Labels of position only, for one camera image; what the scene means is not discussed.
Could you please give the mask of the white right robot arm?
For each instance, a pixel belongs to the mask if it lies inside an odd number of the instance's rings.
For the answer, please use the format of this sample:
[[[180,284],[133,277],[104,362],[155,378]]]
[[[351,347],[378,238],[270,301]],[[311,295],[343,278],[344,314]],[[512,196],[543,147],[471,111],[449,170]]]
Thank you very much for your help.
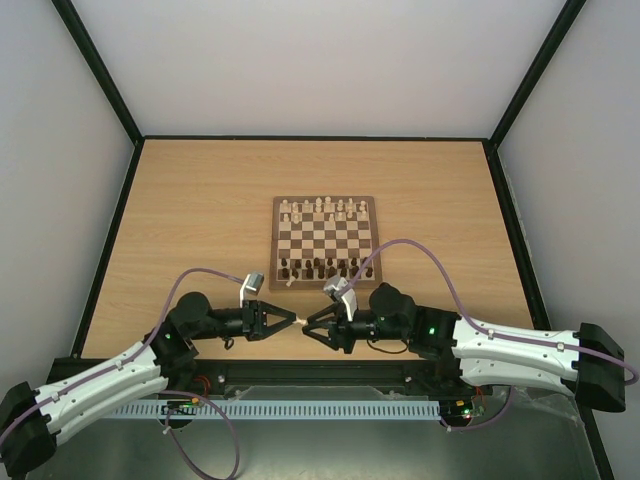
[[[599,326],[578,331],[503,327],[438,308],[420,306],[388,283],[369,306],[354,292],[337,293],[332,304],[302,323],[302,332],[334,351],[353,352],[359,341],[399,340],[426,361],[437,391],[463,387],[531,387],[563,394],[593,410],[626,409],[624,353]]]

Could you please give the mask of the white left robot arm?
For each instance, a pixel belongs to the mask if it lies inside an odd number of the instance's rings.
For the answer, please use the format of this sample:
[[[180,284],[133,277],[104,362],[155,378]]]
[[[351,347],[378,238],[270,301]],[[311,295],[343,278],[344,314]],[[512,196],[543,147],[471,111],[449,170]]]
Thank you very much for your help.
[[[70,378],[33,388],[12,387],[1,401],[1,462],[10,477],[48,461],[58,446],[102,416],[164,390],[184,390],[196,372],[195,341],[266,339],[296,320],[292,311],[260,300],[214,309],[200,292],[183,295],[156,333]]]

